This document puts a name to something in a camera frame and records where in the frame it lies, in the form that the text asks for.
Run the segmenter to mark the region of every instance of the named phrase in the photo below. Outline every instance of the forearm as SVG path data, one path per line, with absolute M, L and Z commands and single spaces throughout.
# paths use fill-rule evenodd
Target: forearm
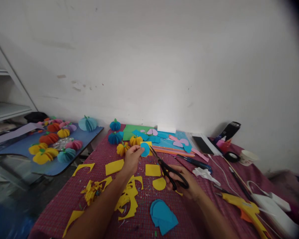
M 114 208 L 131 178 L 124 172 L 119 172 L 106 190 L 80 216 L 70 228 L 65 239 L 70 238 L 102 238 L 111 220 Z
M 205 226 L 212 238 L 238 238 L 210 198 L 202 191 L 197 199 Z

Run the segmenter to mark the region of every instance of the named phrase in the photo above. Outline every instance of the blue paper pumpkin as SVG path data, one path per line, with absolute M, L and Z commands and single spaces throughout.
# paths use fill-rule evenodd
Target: blue paper pumpkin
M 57 160 L 60 163 L 71 162 L 76 156 L 76 151 L 71 148 L 62 149 L 62 151 L 57 155 Z
M 90 118 L 89 116 L 80 119 L 79 127 L 81 130 L 92 132 L 97 127 L 97 122 L 94 118 Z
M 116 119 L 110 124 L 111 130 L 118 131 L 121 128 L 121 123 L 118 122 Z
M 122 136 L 116 132 L 109 135 L 110 144 L 119 144 L 122 141 Z

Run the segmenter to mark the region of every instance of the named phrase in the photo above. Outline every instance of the phone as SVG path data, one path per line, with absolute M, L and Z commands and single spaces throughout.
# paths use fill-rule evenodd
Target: phone
M 212 150 L 208 147 L 208 145 L 205 143 L 205 141 L 201 137 L 193 136 L 193 139 L 195 140 L 197 146 L 200 148 L 202 153 L 214 155 Z

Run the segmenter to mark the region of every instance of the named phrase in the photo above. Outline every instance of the white cup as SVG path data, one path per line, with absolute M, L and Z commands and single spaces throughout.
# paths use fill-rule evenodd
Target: white cup
M 242 150 L 239 157 L 240 157 L 239 162 L 244 166 L 249 166 L 255 161 L 259 160 L 259 157 L 257 155 L 247 150 Z

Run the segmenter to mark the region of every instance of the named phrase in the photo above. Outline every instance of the yellow glue gun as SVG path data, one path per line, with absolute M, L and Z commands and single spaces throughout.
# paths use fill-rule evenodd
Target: yellow glue gun
M 228 203 L 238 207 L 242 212 L 240 218 L 247 222 L 252 223 L 257 229 L 261 239 L 271 239 L 266 228 L 262 225 L 262 223 L 259 221 L 256 215 L 259 214 L 259 209 L 256 204 L 254 204 L 253 202 L 247 203 L 244 199 L 230 194 L 226 194 L 226 193 L 221 193 L 221 194 L 216 193 L 216 194 L 220 195 Z

